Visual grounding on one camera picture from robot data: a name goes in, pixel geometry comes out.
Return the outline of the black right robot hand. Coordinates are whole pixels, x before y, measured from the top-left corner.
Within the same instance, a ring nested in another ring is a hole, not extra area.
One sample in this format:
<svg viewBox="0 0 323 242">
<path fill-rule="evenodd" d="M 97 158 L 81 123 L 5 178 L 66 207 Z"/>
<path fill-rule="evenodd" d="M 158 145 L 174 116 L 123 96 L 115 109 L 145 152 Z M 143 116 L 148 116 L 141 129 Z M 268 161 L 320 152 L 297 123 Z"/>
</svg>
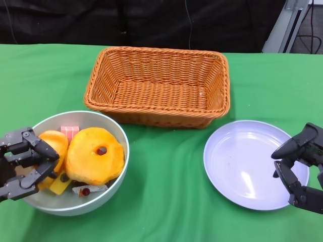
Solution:
<svg viewBox="0 0 323 242">
<path fill-rule="evenodd" d="M 303 210 L 322 214 L 322 190 L 303 186 L 291 170 L 296 161 L 319 169 L 317 179 L 322 185 L 322 128 L 307 123 L 303 130 L 288 139 L 272 155 L 276 171 L 290 194 L 289 204 Z"/>
</svg>

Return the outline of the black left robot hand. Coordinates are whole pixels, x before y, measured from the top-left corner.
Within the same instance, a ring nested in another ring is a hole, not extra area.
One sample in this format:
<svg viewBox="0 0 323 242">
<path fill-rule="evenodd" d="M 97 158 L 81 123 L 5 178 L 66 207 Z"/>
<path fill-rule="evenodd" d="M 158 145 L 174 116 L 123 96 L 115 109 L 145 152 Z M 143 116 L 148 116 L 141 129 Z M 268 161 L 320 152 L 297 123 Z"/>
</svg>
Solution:
<svg viewBox="0 0 323 242">
<path fill-rule="evenodd" d="M 37 193 L 45 178 L 57 178 L 54 168 L 59 158 L 31 127 L 6 133 L 1 138 L 1 201 Z"/>
</svg>

